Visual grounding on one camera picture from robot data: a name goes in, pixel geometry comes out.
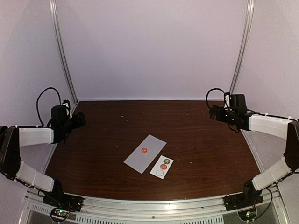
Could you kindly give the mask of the red white round sticker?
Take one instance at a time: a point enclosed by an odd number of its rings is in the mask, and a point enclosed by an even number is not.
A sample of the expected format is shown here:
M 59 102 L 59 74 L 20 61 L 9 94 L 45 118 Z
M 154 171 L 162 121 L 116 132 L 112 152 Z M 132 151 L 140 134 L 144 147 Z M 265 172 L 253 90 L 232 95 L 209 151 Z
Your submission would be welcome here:
M 147 152 L 148 152 L 148 149 L 147 149 L 147 148 L 145 148 L 145 147 L 143 147 L 143 148 L 141 149 L 141 152 L 145 154 L 145 153 L 147 153 Z

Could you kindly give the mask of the pale blue envelope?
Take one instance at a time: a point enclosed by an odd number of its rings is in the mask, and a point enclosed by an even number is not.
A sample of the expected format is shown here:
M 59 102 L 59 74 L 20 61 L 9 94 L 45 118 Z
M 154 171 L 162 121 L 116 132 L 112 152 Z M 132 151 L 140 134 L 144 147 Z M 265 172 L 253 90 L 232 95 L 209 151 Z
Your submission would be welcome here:
M 143 174 L 166 144 L 165 141 L 149 134 L 126 158 L 124 164 L 128 165 L 138 173 Z M 141 152 L 143 147 L 148 149 L 148 152 L 145 154 Z

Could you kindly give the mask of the white sticker sheet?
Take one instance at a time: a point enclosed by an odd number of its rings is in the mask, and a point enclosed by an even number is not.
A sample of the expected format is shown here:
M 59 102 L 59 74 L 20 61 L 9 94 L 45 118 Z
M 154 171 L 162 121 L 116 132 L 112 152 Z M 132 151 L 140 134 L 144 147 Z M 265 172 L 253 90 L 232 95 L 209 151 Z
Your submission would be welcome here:
M 172 164 L 173 159 L 161 155 L 150 171 L 150 174 L 163 180 Z

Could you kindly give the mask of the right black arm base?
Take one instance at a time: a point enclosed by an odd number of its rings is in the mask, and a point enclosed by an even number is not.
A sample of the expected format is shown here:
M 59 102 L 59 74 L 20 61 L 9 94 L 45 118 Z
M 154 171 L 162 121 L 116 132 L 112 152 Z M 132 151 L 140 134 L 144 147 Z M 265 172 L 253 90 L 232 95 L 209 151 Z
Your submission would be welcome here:
M 260 192 L 258 192 L 257 195 L 253 196 L 253 198 L 241 192 L 234 195 L 226 194 L 222 199 L 226 211 L 240 210 L 247 207 L 254 207 L 256 204 L 262 203 L 264 201 Z

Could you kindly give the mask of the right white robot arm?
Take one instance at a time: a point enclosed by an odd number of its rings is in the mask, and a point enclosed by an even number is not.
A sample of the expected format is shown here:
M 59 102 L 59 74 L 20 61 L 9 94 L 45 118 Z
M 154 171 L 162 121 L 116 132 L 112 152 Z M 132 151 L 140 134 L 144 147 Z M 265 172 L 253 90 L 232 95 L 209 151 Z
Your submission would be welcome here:
M 210 119 L 226 123 L 234 132 L 244 130 L 265 133 L 286 141 L 282 158 L 244 184 L 245 190 L 239 197 L 242 205 L 251 205 L 257 199 L 258 192 L 298 172 L 299 121 L 297 119 L 250 110 L 247 108 L 243 94 L 225 92 L 223 106 L 210 106 L 207 98 L 206 105 Z

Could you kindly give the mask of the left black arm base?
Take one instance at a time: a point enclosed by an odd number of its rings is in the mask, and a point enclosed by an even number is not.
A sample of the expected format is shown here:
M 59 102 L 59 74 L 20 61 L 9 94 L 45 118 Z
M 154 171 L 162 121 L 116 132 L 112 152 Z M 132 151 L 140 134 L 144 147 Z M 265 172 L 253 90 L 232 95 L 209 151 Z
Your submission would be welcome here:
M 52 192 L 42 191 L 44 194 L 43 203 L 70 212 L 80 212 L 83 198 L 63 193 L 61 196 Z

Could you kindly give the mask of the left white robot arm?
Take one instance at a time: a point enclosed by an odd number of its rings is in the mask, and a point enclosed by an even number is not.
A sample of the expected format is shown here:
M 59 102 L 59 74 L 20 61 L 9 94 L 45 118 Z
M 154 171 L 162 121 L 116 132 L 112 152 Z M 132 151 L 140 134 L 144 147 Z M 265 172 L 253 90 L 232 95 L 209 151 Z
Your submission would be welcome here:
M 12 181 L 18 181 L 39 191 L 49 192 L 49 200 L 57 207 L 67 203 L 60 181 L 29 166 L 21 159 L 20 148 L 35 145 L 58 144 L 66 141 L 74 129 L 86 125 L 82 112 L 72 114 L 66 105 L 51 109 L 47 127 L 1 126 L 0 127 L 0 172 Z

